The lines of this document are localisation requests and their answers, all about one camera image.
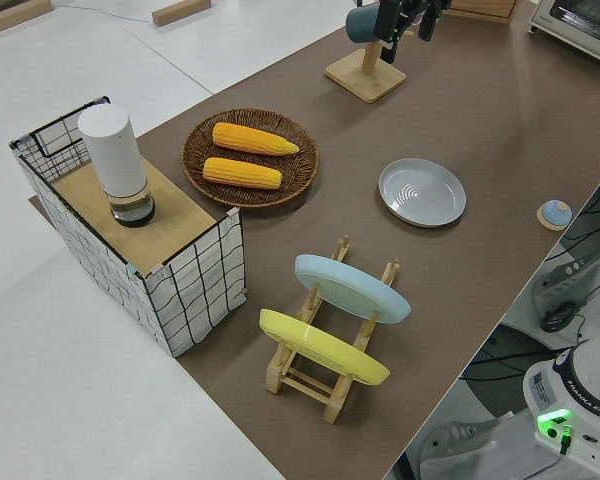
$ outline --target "storage basket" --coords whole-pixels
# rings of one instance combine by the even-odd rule
[[[233,209],[192,233],[149,272],[138,271],[54,186],[90,162],[77,121],[85,108],[105,102],[109,99],[101,97],[83,105],[10,147],[49,220],[85,271],[158,344],[178,356],[246,301],[240,211]]]

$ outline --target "wooden mug tree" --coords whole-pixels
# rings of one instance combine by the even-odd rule
[[[366,48],[329,65],[325,74],[365,102],[373,103],[407,78],[379,58],[381,50],[379,41],[368,43]]]

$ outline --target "green light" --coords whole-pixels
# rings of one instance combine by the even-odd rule
[[[538,415],[538,428],[544,435],[548,435],[547,431],[552,425],[560,424],[570,416],[571,410],[566,408],[560,408],[559,410],[554,410],[553,412]],[[567,428],[569,427],[565,426],[565,435],[570,434],[570,430],[567,430]]]
[[[568,417],[571,415],[571,410],[567,410],[566,408],[561,408],[560,410],[556,410],[554,412],[544,413],[538,416],[538,423],[550,422],[551,420],[555,420],[556,418]]]

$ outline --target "yellow plate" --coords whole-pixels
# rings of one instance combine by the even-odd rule
[[[260,310],[260,328],[275,341],[341,375],[367,385],[379,385],[389,370],[353,345],[273,310]]]

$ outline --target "woven basket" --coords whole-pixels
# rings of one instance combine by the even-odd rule
[[[277,157],[218,147],[212,137],[217,122],[235,123],[280,135],[298,145],[300,150],[293,155]],[[262,190],[208,182],[202,178],[202,169],[209,157],[275,168],[282,172],[282,184],[276,190]],[[182,149],[182,167],[193,186],[220,203],[241,208],[272,207],[298,197],[311,185],[318,162],[316,143],[300,125],[279,113],[255,108],[229,110],[207,118],[192,130]]]

